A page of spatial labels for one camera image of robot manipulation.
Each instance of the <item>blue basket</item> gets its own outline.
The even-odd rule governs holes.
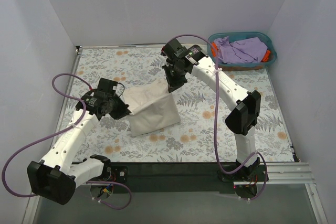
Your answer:
[[[224,64],[220,63],[219,67],[221,67],[225,71],[237,71],[237,70],[257,70],[261,68],[265,68],[268,65],[271,65],[277,59],[277,53],[274,50],[272,41],[270,38],[259,32],[243,32],[243,33],[221,33],[221,34],[213,34],[209,37],[209,41],[212,43],[215,39],[224,38],[229,36],[229,42],[235,42],[237,40],[249,39],[258,37],[261,42],[265,43],[267,49],[271,51],[267,62],[257,62],[257,63],[238,63],[238,64]],[[207,45],[207,51],[212,60],[215,62],[215,58],[211,52],[210,45]]]

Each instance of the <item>purple cable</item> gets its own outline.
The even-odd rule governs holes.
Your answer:
[[[185,36],[191,36],[191,37],[196,37],[196,38],[199,38],[203,41],[205,41],[207,44],[209,44],[212,49],[217,52],[217,49],[211,44],[210,41],[208,41],[206,38],[203,38],[201,36],[198,36],[198,35],[194,35],[194,34],[181,34],[181,35],[178,35],[178,36],[175,36],[174,38],[172,38],[170,41],[172,41],[173,39],[177,39],[177,38],[180,38],[180,37],[185,37]],[[216,62],[215,62],[215,68],[216,70],[218,70],[218,57],[216,57]],[[264,181],[264,184],[263,184],[263,187],[261,188],[260,192],[253,198],[251,198],[250,200],[252,199],[256,199],[260,196],[260,194],[264,191],[265,189],[265,185],[266,185],[266,182],[267,182],[267,166],[266,166],[266,161],[264,159],[264,157],[262,156],[262,154],[260,152],[252,152],[243,162],[241,165],[239,165],[236,169],[234,169],[233,171],[230,171],[230,172],[227,172],[223,169],[222,165],[221,165],[221,162],[219,160],[219,155],[218,155],[218,149],[217,149],[217,121],[218,121],[218,106],[219,106],[219,73],[216,72],[216,106],[215,106],[215,122],[214,122],[214,147],[215,147],[215,156],[216,156],[216,160],[217,160],[217,164],[219,165],[219,168],[220,170],[224,173],[224,174],[233,174],[233,173],[236,173],[237,171],[239,171],[248,161],[251,157],[253,157],[255,154],[258,154],[264,165],[265,165],[265,181]]]
[[[85,112],[86,112],[86,105],[85,105],[85,103],[84,103],[81,99],[76,98],[76,97],[72,97],[72,96],[70,96],[70,95],[67,95],[67,94],[65,94],[65,93],[63,93],[63,92],[61,92],[61,91],[59,91],[59,90],[56,88],[56,86],[55,86],[55,80],[56,80],[58,77],[60,77],[60,76],[72,76],[72,77],[75,77],[75,78],[81,80],[82,82],[84,82],[86,85],[88,85],[90,89],[92,89],[92,87],[91,87],[91,85],[90,85],[87,81],[85,81],[84,79],[82,79],[82,78],[80,78],[80,77],[78,77],[77,75],[72,74],[72,73],[60,73],[60,74],[56,75],[56,76],[53,78],[52,82],[51,82],[53,89],[54,89],[57,93],[59,93],[60,95],[63,95],[64,97],[67,97],[67,98],[70,98],[70,99],[73,99],[73,100],[76,100],[76,101],[79,101],[79,102],[82,103],[82,105],[83,105],[83,113],[82,113],[82,115],[79,117],[79,119],[75,122],[75,125],[77,125],[77,124],[83,119],[83,117],[84,117],[84,115],[85,115]],[[64,130],[61,130],[61,131],[59,131],[59,132],[56,132],[56,133],[54,133],[54,134],[51,134],[51,135],[49,135],[49,136],[43,137],[43,138],[41,138],[41,139],[39,139],[39,140],[36,140],[36,141],[34,141],[34,142],[30,143],[30,144],[27,144],[26,146],[24,146],[24,147],[18,149],[12,156],[10,156],[9,159],[6,161],[6,163],[5,163],[5,165],[4,165],[4,168],[2,169],[2,173],[1,173],[1,180],[2,180],[2,183],[4,184],[4,187],[6,188],[6,190],[7,190],[10,194],[12,194],[12,195],[14,195],[14,196],[17,196],[17,197],[21,197],[21,198],[28,198],[28,197],[34,197],[34,196],[36,196],[35,194],[18,194],[18,193],[14,192],[13,190],[10,189],[10,187],[8,186],[7,181],[6,181],[6,170],[7,170],[8,165],[10,164],[10,162],[13,160],[13,158],[14,158],[17,154],[19,154],[20,152],[24,151],[25,149],[27,149],[27,148],[29,148],[29,147],[35,145],[35,144],[38,144],[38,143],[40,143],[40,142],[43,142],[43,141],[45,141],[45,140],[48,140],[48,139],[50,139],[50,138],[52,138],[52,137],[54,137],[54,136],[57,136],[57,135],[62,134],[62,133],[64,133],[64,132],[67,132],[67,131],[71,130],[72,128],[73,128],[73,126],[69,126],[69,127],[65,128]]]
[[[113,184],[113,185],[115,185],[115,186],[121,186],[121,187],[123,187],[123,188],[125,188],[127,191],[128,191],[128,193],[129,193],[129,195],[130,195],[130,198],[129,198],[129,200],[128,200],[128,202],[126,203],[126,205],[124,205],[124,206],[122,206],[122,207],[116,207],[116,206],[114,206],[114,205],[112,205],[112,204],[110,204],[110,203],[107,203],[106,201],[103,201],[103,200],[100,200],[99,198],[94,198],[96,201],[100,201],[101,203],[103,203],[104,205],[106,205],[106,206],[108,206],[108,207],[110,207],[110,208],[112,208],[112,209],[114,209],[114,210],[123,210],[123,209],[125,209],[126,207],[128,207],[128,205],[131,203],[131,201],[132,201],[132,192],[131,192],[131,190],[126,186],[126,185],[124,185],[124,184],[121,184],[121,183],[118,183],[118,182],[111,182],[111,181],[87,181],[86,182],[87,184]]]

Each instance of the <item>purple hose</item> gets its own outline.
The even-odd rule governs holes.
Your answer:
[[[182,34],[182,35],[178,35],[178,36],[175,36],[174,38],[172,38],[170,41],[172,41],[173,39],[177,39],[177,38],[180,38],[180,37],[184,37],[184,36],[191,36],[191,37],[196,37],[196,38],[199,38],[203,41],[205,41],[207,44],[209,44],[212,49],[217,52],[217,49],[211,44],[210,41],[208,41],[207,39],[201,37],[201,36],[198,36],[198,35],[193,35],[193,34]],[[216,62],[215,62],[215,68],[216,70],[218,70],[218,57],[216,57]],[[218,105],[219,105],[219,73],[216,72],[216,106],[215,106],[215,122],[214,122],[214,147],[215,147],[215,156],[216,156],[216,160],[217,160],[217,164],[219,165],[219,168],[220,170],[224,173],[224,174],[233,174],[233,173],[236,173],[237,171],[239,171],[248,161],[251,157],[253,157],[255,154],[258,154],[264,165],[265,165],[265,181],[264,181],[264,184],[263,184],[263,187],[261,188],[260,192],[253,198],[251,198],[250,200],[252,199],[256,199],[260,196],[260,194],[264,191],[265,189],[265,185],[266,185],[266,182],[267,182],[267,166],[266,166],[266,161],[264,159],[264,157],[262,156],[262,154],[260,152],[252,152],[243,162],[241,165],[239,165],[236,169],[234,169],[233,171],[230,171],[230,172],[227,172],[223,169],[222,165],[221,165],[221,162],[219,160],[219,155],[218,155],[218,149],[217,149],[217,121],[218,121]]]
[[[90,89],[92,89],[92,87],[91,87],[91,85],[90,85],[87,81],[85,81],[84,79],[82,79],[82,78],[80,78],[80,77],[78,77],[77,75],[72,74],[72,73],[60,73],[60,74],[56,75],[56,76],[53,78],[52,82],[51,82],[53,89],[54,89],[57,93],[59,93],[60,95],[63,95],[64,97],[67,97],[67,98],[70,98],[70,99],[73,99],[73,100],[76,100],[76,101],[79,101],[79,102],[82,103],[82,105],[83,105],[83,113],[82,113],[82,115],[80,116],[80,118],[75,122],[75,125],[77,125],[77,124],[83,119],[83,117],[84,117],[84,115],[85,115],[85,112],[86,112],[86,105],[85,105],[85,103],[84,103],[81,99],[76,98],[76,97],[72,97],[72,96],[70,96],[70,95],[67,95],[67,94],[65,94],[65,93],[63,93],[63,92],[61,92],[61,91],[59,91],[59,90],[56,88],[56,86],[55,86],[55,80],[56,80],[58,77],[60,77],[60,76],[73,76],[73,77],[75,77],[75,78],[81,80],[82,82],[84,82],[86,85],[88,85]],[[17,154],[19,154],[20,152],[24,151],[25,149],[27,149],[27,148],[29,148],[29,147],[35,145],[35,144],[38,144],[38,143],[40,143],[40,142],[43,142],[43,141],[45,141],[45,140],[48,140],[48,139],[50,139],[50,138],[52,138],[52,137],[54,137],[54,136],[57,136],[57,135],[62,134],[62,133],[64,133],[64,132],[67,132],[67,131],[71,130],[72,128],[73,128],[73,126],[69,126],[69,127],[65,128],[64,130],[61,130],[61,131],[59,131],[59,132],[56,132],[56,133],[54,133],[54,134],[51,134],[51,135],[49,135],[49,136],[43,137],[43,138],[41,138],[41,139],[39,139],[39,140],[36,140],[36,141],[34,141],[34,142],[30,143],[30,144],[27,144],[26,146],[24,146],[24,147],[18,149],[12,156],[10,156],[9,159],[6,161],[6,163],[5,163],[5,165],[4,165],[4,168],[2,169],[2,172],[1,172],[1,180],[2,180],[2,183],[4,184],[4,187],[6,188],[6,190],[7,190],[10,194],[12,194],[12,195],[14,195],[14,196],[17,196],[17,197],[21,197],[21,198],[28,198],[28,197],[34,197],[34,196],[36,196],[35,194],[18,194],[18,193],[14,192],[13,190],[10,189],[10,187],[8,186],[7,181],[6,181],[6,170],[7,170],[8,165],[10,164],[10,162],[13,160],[13,158],[14,158]]]
[[[127,191],[128,191],[128,193],[129,193],[129,195],[130,195],[130,198],[129,198],[129,200],[128,200],[128,202],[124,205],[124,206],[122,206],[122,207],[116,207],[116,206],[114,206],[114,205],[112,205],[112,204],[110,204],[110,203],[107,203],[106,201],[103,201],[103,200],[100,200],[100,202],[101,203],[103,203],[104,205],[106,205],[106,206],[108,206],[108,207],[110,207],[110,208],[112,208],[112,209],[114,209],[114,210],[122,210],[122,209],[125,209],[126,207],[128,207],[128,205],[131,203],[131,201],[132,201],[132,192],[131,192],[131,190],[126,186],[126,185],[124,185],[124,184],[121,184],[121,183],[118,183],[118,182],[111,182],[111,181],[87,181],[86,182],[87,184],[113,184],[113,185],[115,185],[115,186],[121,186],[121,187],[123,187],[123,188],[125,188]]]

